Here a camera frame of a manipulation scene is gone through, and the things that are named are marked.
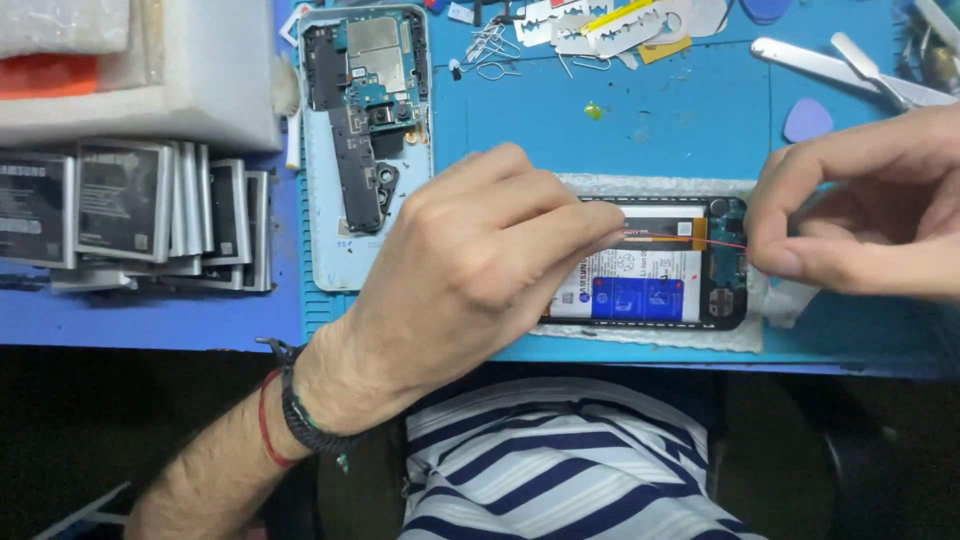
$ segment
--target blue desk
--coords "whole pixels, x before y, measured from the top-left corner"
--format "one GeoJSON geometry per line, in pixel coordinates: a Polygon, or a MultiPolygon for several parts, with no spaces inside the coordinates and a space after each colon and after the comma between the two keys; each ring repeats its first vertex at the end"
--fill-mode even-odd
{"type": "MultiPolygon", "coordinates": [[[[277,26],[292,9],[274,0],[277,26]]],[[[487,8],[489,18],[494,8],[487,8]]],[[[454,82],[446,70],[461,58],[472,27],[431,16],[435,65],[434,150],[443,169],[463,154],[514,141],[535,166],[563,172],[752,179],[772,148],[784,144],[783,119],[800,98],[813,97],[837,129],[891,113],[879,100],[826,85],[757,61],[752,39],[779,38],[822,49],[838,30],[850,35],[886,72],[892,71],[891,0],[807,0],[769,27],[757,27],[739,6],[721,34],[698,39],[685,55],[638,70],[614,60],[608,71],[571,66],[570,80],[547,45],[524,48],[513,68],[523,75],[486,81],[466,73],[454,82]],[[583,113],[592,101],[603,117],[583,113]]],[[[513,31],[507,32],[513,39],[513,31]]],[[[277,40],[278,48],[287,48],[277,40]]],[[[274,281],[262,297],[55,297],[49,290],[0,290],[0,343],[157,349],[258,350],[252,339],[275,335],[298,342],[317,324],[342,313],[349,295],[320,293],[309,280],[309,247],[300,204],[303,185],[282,169],[273,186],[274,281]]],[[[0,266],[6,281],[32,271],[0,266]]],[[[896,299],[823,294],[793,331],[767,330],[763,355],[598,343],[526,336],[498,358],[685,364],[697,367],[885,375],[940,373],[941,343],[930,309],[896,299]]]]}

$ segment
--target man's right hand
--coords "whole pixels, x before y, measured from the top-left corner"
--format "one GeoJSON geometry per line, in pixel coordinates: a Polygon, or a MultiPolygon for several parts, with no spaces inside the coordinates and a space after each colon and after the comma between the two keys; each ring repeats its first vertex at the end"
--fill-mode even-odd
{"type": "Polygon", "coordinates": [[[298,393],[331,432],[390,418],[532,329],[622,230],[513,144],[468,156],[404,202],[356,303],[298,360],[298,393]]]}
{"type": "Polygon", "coordinates": [[[854,294],[960,299],[960,105],[930,107],[778,150],[746,219],[762,272],[854,294]],[[800,237],[787,219],[805,211],[800,237]]]}

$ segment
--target blue sticker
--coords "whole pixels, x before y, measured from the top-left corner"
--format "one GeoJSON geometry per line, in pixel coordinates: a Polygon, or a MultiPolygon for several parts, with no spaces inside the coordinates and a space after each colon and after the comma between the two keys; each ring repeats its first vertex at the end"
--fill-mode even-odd
{"type": "Polygon", "coordinates": [[[682,321],[684,281],[593,278],[590,317],[628,321],[682,321]]]}

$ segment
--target purple pick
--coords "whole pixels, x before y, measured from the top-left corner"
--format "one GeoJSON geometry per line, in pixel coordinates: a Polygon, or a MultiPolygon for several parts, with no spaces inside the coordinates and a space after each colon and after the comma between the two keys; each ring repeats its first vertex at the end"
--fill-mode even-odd
{"type": "Polygon", "coordinates": [[[793,0],[740,0],[747,15],[756,24],[773,24],[781,18],[793,0]]]}
{"type": "Polygon", "coordinates": [[[832,131],[833,118],[830,118],[830,113],[823,105],[808,97],[793,106],[783,125],[783,136],[790,142],[803,142],[832,131]]]}

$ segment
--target chair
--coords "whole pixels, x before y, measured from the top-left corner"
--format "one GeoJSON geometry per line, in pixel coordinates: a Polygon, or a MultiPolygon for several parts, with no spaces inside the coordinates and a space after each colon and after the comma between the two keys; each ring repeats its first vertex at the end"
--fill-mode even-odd
{"type": "MultiPolygon", "coordinates": [[[[713,378],[725,413],[726,377],[713,378]]],[[[885,428],[840,385],[825,376],[778,375],[776,381],[822,438],[834,477],[830,538],[900,539],[902,469],[896,434],[885,428]]],[[[726,448],[726,426],[709,432],[708,494],[715,498],[726,448]]],[[[270,540],[321,539],[316,457],[297,465],[261,509],[270,540]]]]}

